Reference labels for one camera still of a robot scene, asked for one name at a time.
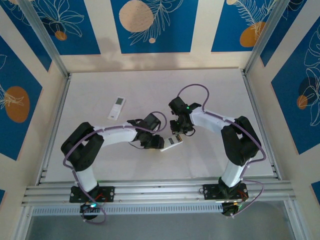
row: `gray floor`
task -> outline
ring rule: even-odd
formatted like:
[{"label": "gray floor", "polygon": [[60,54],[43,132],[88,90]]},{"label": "gray floor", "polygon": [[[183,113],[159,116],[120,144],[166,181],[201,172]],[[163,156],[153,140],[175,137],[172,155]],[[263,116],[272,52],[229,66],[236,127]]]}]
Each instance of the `gray floor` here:
[{"label": "gray floor", "polygon": [[80,216],[32,217],[27,240],[289,240],[282,202],[256,202],[234,219],[220,213],[110,215],[105,225]]}]

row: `white table surface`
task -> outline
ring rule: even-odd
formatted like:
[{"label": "white table surface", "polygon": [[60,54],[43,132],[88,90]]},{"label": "white table surface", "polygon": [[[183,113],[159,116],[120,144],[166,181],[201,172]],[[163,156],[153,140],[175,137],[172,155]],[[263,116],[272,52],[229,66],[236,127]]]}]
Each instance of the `white table surface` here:
[{"label": "white table surface", "polygon": [[[74,73],[66,96],[62,116],[50,156],[45,182],[73,181],[64,167],[62,143],[82,122],[93,126],[115,126],[127,120],[143,119],[150,112],[161,111],[168,119],[167,128],[159,133],[171,136],[169,120],[175,116],[168,106],[179,90],[198,83],[208,87],[210,111],[238,118],[246,116],[259,139],[261,133],[239,69],[163,70],[127,72]],[[107,116],[118,96],[126,102],[117,121]],[[206,91],[194,86],[180,97],[187,104],[202,104]],[[160,152],[157,149],[136,149],[127,142],[102,148],[93,163],[97,180],[160,180],[220,177],[228,163],[222,138],[197,126],[192,137],[182,135],[183,143]],[[255,159],[261,158],[259,152]],[[272,176],[269,159],[253,164],[245,176]]]}]

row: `white tabletop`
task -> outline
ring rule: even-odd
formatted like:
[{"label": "white tabletop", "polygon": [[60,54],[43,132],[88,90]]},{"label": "white tabletop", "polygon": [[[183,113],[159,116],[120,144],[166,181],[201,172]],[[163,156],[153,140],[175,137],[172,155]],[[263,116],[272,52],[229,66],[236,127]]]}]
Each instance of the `white tabletop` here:
[{"label": "white tabletop", "polygon": [[[73,181],[70,170],[62,165],[62,143],[82,122],[93,126],[115,126],[127,120],[143,119],[161,111],[168,118],[167,128],[159,133],[170,137],[169,120],[175,119],[168,106],[179,90],[198,83],[208,87],[206,108],[228,117],[247,117],[259,139],[261,133],[239,69],[164,70],[74,73],[58,126],[46,174],[46,182]],[[107,119],[116,98],[126,102],[117,121]],[[187,104],[202,104],[206,91],[194,86],[180,97]],[[97,180],[160,180],[220,177],[228,163],[220,135],[195,127],[192,137],[182,135],[183,143],[166,151],[136,149],[127,142],[102,148],[93,163]],[[259,152],[255,159],[261,158]],[[253,164],[245,176],[272,176],[271,164]]]}]

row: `white remote control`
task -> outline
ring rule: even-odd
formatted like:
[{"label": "white remote control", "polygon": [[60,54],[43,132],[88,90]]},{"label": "white remote control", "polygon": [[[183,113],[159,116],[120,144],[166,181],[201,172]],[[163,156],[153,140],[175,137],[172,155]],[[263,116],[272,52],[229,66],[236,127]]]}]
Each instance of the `white remote control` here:
[{"label": "white remote control", "polygon": [[126,99],[124,97],[120,97],[120,96],[117,97],[109,113],[108,119],[115,120],[115,121],[118,119],[121,109],[125,104],[125,101]]}]

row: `purple cable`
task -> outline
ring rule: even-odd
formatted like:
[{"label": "purple cable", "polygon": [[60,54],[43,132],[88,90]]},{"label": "purple cable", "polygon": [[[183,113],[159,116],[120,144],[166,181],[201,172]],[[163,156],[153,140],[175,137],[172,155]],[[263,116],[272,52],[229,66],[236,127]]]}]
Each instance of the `purple cable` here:
[{"label": "purple cable", "polygon": [[70,149],[70,151],[65,155],[62,164],[63,164],[65,167],[67,167],[67,168],[69,168],[69,169],[72,170],[72,174],[73,174],[73,176],[74,176],[74,179],[75,179],[78,187],[81,189],[81,191],[82,191],[93,203],[96,204],[96,206],[101,210],[101,212],[102,212],[103,215],[104,215],[104,219],[103,219],[103,221],[101,221],[101,222],[93,222],[93,221],[88,221],[88,220],[86,220],[86,219],[83,219],[84,222],[89,223],[89,224],[93,224],[93,225],[102,225],[102,224],[104,224],[104,223],[106,222],[106,220],[107,220],[107,213],[106,213],[106,211],[104,210],[103,206],[101,206],[100,204],[98,204],[98,203],[96,202],[96,200],[94,200],[94,199],[85,191],[85,189],[83,188],[83,186],[82,186],[81,183],[79,182],[79,178],[78,178],[78,176],[77,176],[77,173],[76,173],[74,167],[67,164],[68,158],[69,158],[70,155],[73,153],[73,151],[74,151],[83,141],[85,141],[86,139],[88,139],[89,137],[91,137],[91,136],[94,135],[94,134],[98,134],[98,133],[101,133],[101,132],[104,132],[104,131],[114,130],[114,129],[140,129],[140,130],[143,130],[143,131],[152,133],[152,134],[155,134],[155,133],[158,133],[158,132],[163,131],[163,130],[166,128],[166,126],[167,126],[167,118],[166,118],[166,116],[165,116],[162,112],[160,112],[160,111],[153,111],[153,112],[151,112],[151,113],[152,113],[152,114],[161,114],[161,115],[164,117],[164,126],[163,126],[163,128],[161,128],[160,130],[152,131],[152,130],[149,130],[149,129],[146,129],[146,128],[143,128],[143,127],[139,127],[139,126],[110,126],[110,127],[106,127],[106,128],[101,128],[101,129],[98,129],[98,130],[96,130],[96,131],[93,131],[93,132],[89,133],[88,135],[84,136],[83,138],[81,138],[81,139]]},{"label": "purple cable", "polygon": [[[262,153],[262,155],[263,155],[262,158],[256,159],[256,160],[253,160],[253,161],[250,161],[250,162],[247,162],[247,164],[244,166],[244,168],[243,168],[243,170],[242,170],[242,172],[241,172],[241,174],[240,174],[240,179],[242,179],[242,178],[243,178],[243,175],[245,174],[245,172],[246,172],[246,170],[247,170],[247,168],[248,168],[249,165],[251,165],[251,164],[253,164],[253,163],[262,162],[262,161],[266,160],[267,155],[266,155],[265,151],[263,150],[263,148],[261,147],[261,145],[258,143],[258,141],[257,141],[248,131],[246,131],[243,127],[241,127],[239,124],[237,124],[237,123],[235,123],[235,122],[233,122],[233,121],[230,121],[230,120],[228,120],[228,119],[224,119],[222,116],[219,116],[219,115],[217,115],[217,114],[214,114],[214,113],[205,111],[205,105],[206,105],[206,103],[207,103],[207,101],[208,101],[208,99],[209,99],[209,95],[210,95],[209,89],[208,89],[206,86],[204,86],[204,85],[202,85],[202,84],[199,84],[199,83],[194,83],[194,84],[187,85],[187,86],[185,86],[184,88],[182,88],[182,89],[179,91],[177,97],[179,97],[179,95],[181,94],[181,92],[182,92],[183,90],[185,90],[186,88],[192,87],[192,86],[199,86],[199,87],[202,87],[202,88],[204,88],[204,89],[206,90],[206,93],[207,93],[206,99],[204,100],[204,102],[203,102],[203,104],[202,104],[202,111],[203,111],[205,114],[208,114],[208,115],[210,115],[210,116],[213,116],[213,117],[218,118],[218,119],[220,119],[220,120],[222,120],[222,121],[224,121],[224,122],[227,122],[227,123],[229,123],[229,124],[232,124],[232,125],[236,126],[236,127],[237,127],[238,129],[240,129],[245,135],[247,135],[247,136],[254,142],[254,144],[259,148],[259,150],[261,151],[261,153]],[[244,181],[245,181],[245,182],[251,182],[251,183],[260,184],[261,187],[262,187],[262,188],[261,188],[261,192],[260,192],[247,206],[245,206],[244,209],[242,209],[241,211],[237,212],[236,214],[234,214],[234,215],[231,216],[231,217],[234,217],[234,216],[238,215],[239,213],[241,213],[243,210],[247,209],[251,204],[253,204],[253,203],[256,201],[256,199],[257,199],[258,197],[260,197],[260,195],[261,195],[261,194],[263,193],[263,191],[264,191],[264,185],[263,185],[261,182],[259,182],[259,181],[253,181],[253,180],[248,180],[248,179],[244,179]]]}]

